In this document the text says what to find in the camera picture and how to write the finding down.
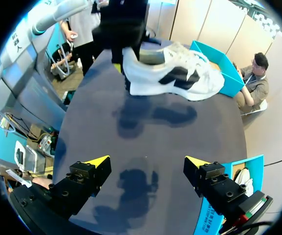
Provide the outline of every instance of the person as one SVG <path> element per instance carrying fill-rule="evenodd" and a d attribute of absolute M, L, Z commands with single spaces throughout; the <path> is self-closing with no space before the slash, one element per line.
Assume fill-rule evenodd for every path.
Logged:
<path fill-rule="evenodd" d="M 44 177 L 36 177 L 32 179 L 32 182 L 38 185 L 41 185 L 42 187 L 49 189 L 49 185 L 53 183 L 52 179 L 47 179 Z"/>
<path fill-rule="evenodd" d="M 237 68 L 239 75 L 245 83 L 242 90 L 235 96 L 239 109 L 242 112 L 249 113 L 260 109 L 260 104 L 268 96 L 269 84 L 266 77 L 268 66 L 266 56 L 259 52 L 255 54 L 252 65 L 242 69 Z"/>
<path fill-rule="evenodd" d="M 75 62 L 72 61 L 72 52 L 71 52 L 71 48 L 70 45 L 68 43 L 64 43 L 62 44 L 63 50 L 65 52 L 66 58 L 64 58 L 64 55 L 62 53 L 62 50 L 60 48 L 58 48 L 53 54 L 52 57 L 55 61 L 55 63 L 52 61 L 52 65 L 51 65 L 51 73 L 53 75 L 59 75 L 61 80 L 64 80 L 67 75 L 63 74 L 58 68 L 57 66 L 59 66 L 59 68 L 67 73 L 67 67 L 66 67 L 66 63 L 65 63 L 65 59 L 67 59 L 68 61 L 68 66 L 69 66 L 69 72 L 72 72 L 72 70 L 75 69 Z"/>
<path fill-rule="evenodd" d="M 69 30 L 67 22 L 61 21 L 61 28 L 66 35 L 66 38 L 74 43 L 74 50 L 79 55 L 82 63 L 83 75 L 93 64 L 93 56 L 96 59 L 102 52 L 102 49 L 93 41 L 92 30 L 100 24 L 99 13 L 92 13 L 93 3 L 88 0 L 89 7 L 83 11 L 69 17 L 69 24 L 72 30 Z"/>

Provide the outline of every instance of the screw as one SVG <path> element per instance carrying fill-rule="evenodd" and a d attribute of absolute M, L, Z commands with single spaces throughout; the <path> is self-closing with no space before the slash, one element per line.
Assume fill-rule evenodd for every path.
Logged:
<path fill-rule="evenodd" d="M 21 202 L 21 205 L 22 205 L 23 207 L 25 207 L 25 206 L 27 205 L 27 202 L 23 200 L 23 201 Z"/>
<path fill-rule="evenodd" d="M 246 189 L 246 185 L 244 185 L 244 184 L 240 185 L 239 187 L 242 191 L 245 191 L 245 189 Z"/>
<path fill-rule="evenodd" d="M 225 195 L 226 195 L 227 197 L 229 197 L 229 198 L 230 198 L 230 197 L 233 197 L 233 193 L 232 193 L 232 192 L 226 192 Z"/>
<path fill-rule="evenodd" d="M 63 191 L 62 196 L 68 197 L 68 195 L 69 195 L 69 192 L 68 192 L 68 191 Z"/>
<path fill-rule="evenodd" d="M 78 182 L 82 183 L 84 181 L 84 178 L 82 176 L 78 176 Z"/>

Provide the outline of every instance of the black pants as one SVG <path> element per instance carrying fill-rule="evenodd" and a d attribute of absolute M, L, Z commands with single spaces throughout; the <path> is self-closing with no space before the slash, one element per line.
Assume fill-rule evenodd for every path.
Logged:
<path fill-rule="evenodd" d="M 92 56 L 96 59 L 102 51 L 94 42 L 86 43 L 75 48 L 75 52 L 81 59 L 83 76 L 93 64 Z"/>

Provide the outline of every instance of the blue box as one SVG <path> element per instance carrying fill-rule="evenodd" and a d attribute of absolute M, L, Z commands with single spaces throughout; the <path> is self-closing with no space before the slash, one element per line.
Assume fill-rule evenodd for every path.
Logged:
<path fill-rule="evenodd" d="M 219 66 L 221 74 L 224 77 L 224 85 L 220 90 L 220 93 L 234 97 L 243 88 L 243 80 L 239 76 L 239 73 L 232 62 L 224 53 L 198 41 L 192 42 L 190 50 L 196 50 L 203 53 L 209 61 Z"/>
<path fill-rule="evenodd" d="M 245 167 L 248 168 L 250 177 L 253 179 L 254 192 L 261 191 L 263 181 L 263 155 L 259 155 L 253 158 L 244 159 L 232 163 L 222 164 L 225 167 L 224 173 L 229 174 L 232 178 L 233 166 L 241 163 L 245 163 Z M 212 206 L 209 204 L 206 198 L 203 198 L 199 218 L 194 231 L 194 235 L 217 235 L 223 222 L 223 215 L 218 215 Z"/>

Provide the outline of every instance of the chair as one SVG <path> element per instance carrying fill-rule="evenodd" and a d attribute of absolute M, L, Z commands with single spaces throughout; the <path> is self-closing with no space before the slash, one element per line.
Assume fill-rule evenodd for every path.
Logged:
<path fill-rule="evenodd" d="M 242 114 L 241 116 L 246 116 L 246 115 L 249 115 L 249 114 L 265 111 L 267 109 L 267 107 L 268 107 L 267 101 L 264 99 L 263 102 L 261 102 L 259 107 L 260 107 L 260 109 L 252 111 L 252 112 L 249 112 L 249 113 L 246 113 L 246 114 Z"/>

